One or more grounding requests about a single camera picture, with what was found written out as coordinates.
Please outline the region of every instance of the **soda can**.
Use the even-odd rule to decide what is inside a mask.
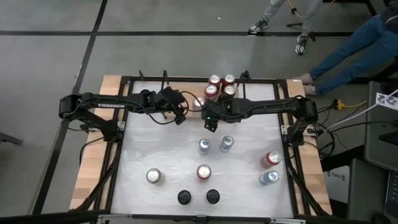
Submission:
[[[225,88],[223,88],[223,93],[218,97],[218,101],[223,101],[223,100],[231,100],[234,98],[235,95],[235,87],[228,85]]]
[[[213,86],[217,87],[217,89],[219,89],[221,86],[221,78],[217,74],[212,74],[208,80],[208,83],[209,83],[209,85],[213,85]]]
[[[228,74],[224,76],[223,79],[223,88],[225,88],[228,85],[234,85],[235,84],[235,76],[232,74]]]
[[[200,165],[197,169],[197,176],[199,180],[206,181],[211,176],[211,169],[208,165]]]
[[[266,172],[260,175],[259,180],[262,185],[274,184],[279,181],[279,173],[274,170]]]
[[[160,170],[152,168],[147,172],[147,181],[151,184],[161,185],[164,182],[164,175]]]
[[[205,88],[205,101],[206,100],[216,100],[217,99],[218,90],[214,85],[208,85]]]
[[[193,99],[193,103],[192,103],[193,109],[192,110],[194,110],[194,111],[201,111],[202,106],[205,104],[205,101],[203,101],[202,98],[198,97],[198,100],[195,98]]]
[[[207,155],[210,150],[210,141],[207,139],[201,139],[199,141],[199,153],[202,155]]]
[[[234,139],[231,136],[224,136],[220,144],[221,152],[229,152],[233,144]]]
[[[278,152],[271,151],[261,157],[260,164],[263,168],[268,169],[280,163],[280,155]]]

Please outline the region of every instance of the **can cluster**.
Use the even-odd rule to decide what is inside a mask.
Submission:
[[[212,74],[205,88],[205,101],[230,100],[234,98],[236,93],[234,84],[235,76],[232,74],[227,74],[223,78],[217,74]]]

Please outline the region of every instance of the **sneaker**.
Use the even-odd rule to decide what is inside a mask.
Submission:
[[[316,96],[317,90],[315,89],[315,86],[313,85],[303,85],[304,87],[304,93],[306,96]]]
[[[307,51],[308,37],[300,35],[297,37],[296,54],[303,55]]]
[[[258,22],[250,26],[249,32],[251,34],[257,34],[260,30],[266,29],[269,27],[269,22],[265,21],[263,18],[260,19]]]
[[[294,77],[293,79],[296,80],[301,80],[303,82],[303,84],[313,84],[313,78],[311,77],[311,75],[309,73],[305,73],[299,77]]]

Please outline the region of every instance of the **leg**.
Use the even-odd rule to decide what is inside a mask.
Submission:
[[[306,15],[304,16],[302,35],[308,36],[312,31],[313,22],[318,14],[319,8],[322,5],[322,0],[310,0],[310,6]]]
[[[363,72],[369,71],[385,62],[393,59],[398,54],[398,34],[384,31],[382,36],[372,46],[366,49],[357,60],[342,71],[334,79],[328,80],[316,87],[317,93],[326,93],[348,83]]]
[[[264,12],[264,20],[266,22],[269,21],[272,16],[274,16],[280,7],[286,2],[286,0],[271,0],[269,5],[267,6],[266,11]]]
[[[311,69],[311,77],[316,80],[325,72],[342,62],[346,57],[371,45],[381,36],[383,21],[379,17],[372,18],[355,31],[349,39],[332,52],[327,58]]]

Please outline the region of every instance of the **wooden board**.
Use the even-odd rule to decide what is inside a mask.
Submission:
[[[100,94],[105,95],[117,95],[119,91],[121,76],[119,75],[105,75],[103,79],[103,83],[101,86]],[[192,91],[189,88],[188,83],[181,83],[176,86],[172,86],[172,88],[176,88],[179,90],[188,90]],[[203,87],[198,87],[197,90],[194,91],[203,91],[206,83],[203,84]],[[302,86],[302,82],[295,82],[294,80],[287,80],[287,86],[289,91],[289,96],[304,96],[304,90]],[[127,94],[127,88],[124,90],[124,95]],[[189,102],[193,101],[193,97],[186,95],[187,100]],[[104,119],[112,119],[113,109],[95,109],[95,114],[104,118]],[[87,141],[92,141],[94,139],[100,138],[102,135],[100,132],[89,133]],[[316,145],[314,139],[310,137],[305,137],[306,142],[310,142]],[[114,150],[116,146],[113,146],[113,151],[111,155],[114,155]],[[70,208],[76,208],[79,206],[84,199],[90,194],[95,185],[98,183],[101,166],[103,164],[104,154],[105,154],[106,142],[98,141],[96,143],[90,144],[86,147],[85,152],[83,154],[82,163],[80,166],[79,174],[76,180],[75,190],[72,196]],[[315,200],[322,206],[322,208],[331,214],[331,208],[328,198],[328,193],[326,191],[325,180],[323,178],[323,172],[320,165],[319,155],[317,149],[313,146],[306,144],[304,146],[299,147],[300,155],[303,166],[303,173],[305,178],[305,183],[311,194],[314,196]],[[300,214],[304,214],[303,205],[300,190],[295,188],[297,195],[297,203]],[[105,186],[103,190],[102,200],[100,203],[100,208],[104,208],[106,196],[108,192],[108,185]]]

